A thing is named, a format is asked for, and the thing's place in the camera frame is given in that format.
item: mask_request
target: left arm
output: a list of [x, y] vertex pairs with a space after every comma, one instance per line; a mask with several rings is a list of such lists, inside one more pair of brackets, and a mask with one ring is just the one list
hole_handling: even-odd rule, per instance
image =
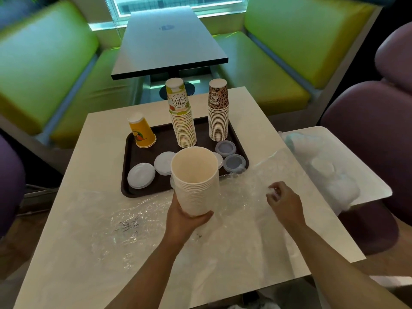
[[178, 253], [193, 231], [212, 215], [212, 211], [197, 217], [188, 215], [173, 194], [162, 241], [106, 309], [157, 309]]

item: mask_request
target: wooden floor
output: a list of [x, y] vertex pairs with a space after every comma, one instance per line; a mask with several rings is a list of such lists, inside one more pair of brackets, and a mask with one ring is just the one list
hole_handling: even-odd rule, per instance
[[[16, 218], [8, 234], [0, 242], [0, 280], [6, 279], [36, 248], [48, 213]], [[368, 256], [355, 265], [368, 275], [412, 276], [412, 227], [396, 219], [400, 237], [397, 244], [379, 254]]]

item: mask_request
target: person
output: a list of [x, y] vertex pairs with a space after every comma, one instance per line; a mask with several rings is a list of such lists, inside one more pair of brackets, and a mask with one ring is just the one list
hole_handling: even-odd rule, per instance
[[[407, 309], [384, 287], [363, 274], [306, 225], [300, 197], [284, 182], [270, 188], [267, 202], [301, 251], [312, 276], [332, 309]], [[136, 275], [106, 309], [157, 309], [169, 280], [172, 265], [193, 231], [207, 223], [214, 213], [192, 217], [176, 197], [167, 213], [166, 231]]]

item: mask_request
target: orange paper cup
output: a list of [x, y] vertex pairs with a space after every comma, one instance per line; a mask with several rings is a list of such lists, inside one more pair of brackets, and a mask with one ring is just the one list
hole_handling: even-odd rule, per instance
[[127, 120], [138, 147], [147, 148], [156, 143], [156, 136], [142, 113], [137, 112]]

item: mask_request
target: white cup stack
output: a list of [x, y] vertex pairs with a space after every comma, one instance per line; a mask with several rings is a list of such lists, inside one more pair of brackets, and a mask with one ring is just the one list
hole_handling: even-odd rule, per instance
[[219, 195], [219, 169], [212, 151], [185, 148], [173, 157], [171, 170], [171, 185], [185, 212], [202, 215], [213, 209]]
[[166, 91], [169, 112], [178, 145], [183, 148], [195, 145], [197, 139], [192, 108], [188, 101], [188, 94], [186, 93], [183, 79], [170, 78], [167, 80]]
[[213, 79], [209, 82], [209, 136], [213, 141], [227, 138], [229, 128], [229, 96], [227, 82]]

